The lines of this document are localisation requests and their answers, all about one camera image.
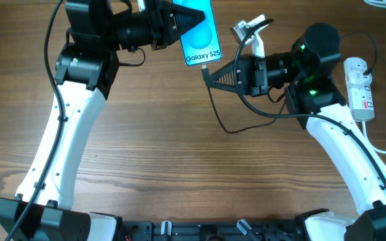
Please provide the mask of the teal Galaxy smartphone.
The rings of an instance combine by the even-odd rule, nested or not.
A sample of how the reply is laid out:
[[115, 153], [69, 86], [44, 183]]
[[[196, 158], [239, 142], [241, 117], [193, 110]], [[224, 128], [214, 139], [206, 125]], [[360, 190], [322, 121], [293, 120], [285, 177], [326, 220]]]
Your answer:
[[195, 66], [220, 60], [222, 52], [211, 0], [173, 0], [172, 3], [201, 10], [205, 15], [204, 21], [180, 39], [186, 65]]

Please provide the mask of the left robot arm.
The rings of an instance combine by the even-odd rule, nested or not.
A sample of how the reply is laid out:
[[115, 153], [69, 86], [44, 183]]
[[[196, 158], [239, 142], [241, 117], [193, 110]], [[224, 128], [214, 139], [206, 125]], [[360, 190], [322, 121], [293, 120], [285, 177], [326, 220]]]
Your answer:
[[8, 240], [128, 240], [119, 216], [72, 210], [78, 168], [92, 126], [123, 63], [119, 50], [161, 50], [205, 19], [169, 1], [140, 1], [113, 13], [105, 0], [59, 1], [70, 27], [47, 73], [52, 110], [34, 161], [11, 199], [0, 198]]

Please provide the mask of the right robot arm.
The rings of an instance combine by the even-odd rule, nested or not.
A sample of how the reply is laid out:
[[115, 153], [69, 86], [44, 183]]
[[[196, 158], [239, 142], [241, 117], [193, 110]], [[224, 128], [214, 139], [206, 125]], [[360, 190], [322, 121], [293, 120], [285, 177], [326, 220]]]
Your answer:
[[352, 195], [358, 217], [314, 210], [297, 216], [300, 240], [386, 240], [386, 166], [356, 125], [332, 71], [340, 61], [340, 36], [315, 23], [291, 50], [270, 56], [237, 52], [210, 73], [208, 89], [234, 92], [242, 101], [283, 88], [287, 116], [298, 120], [324, 148]]

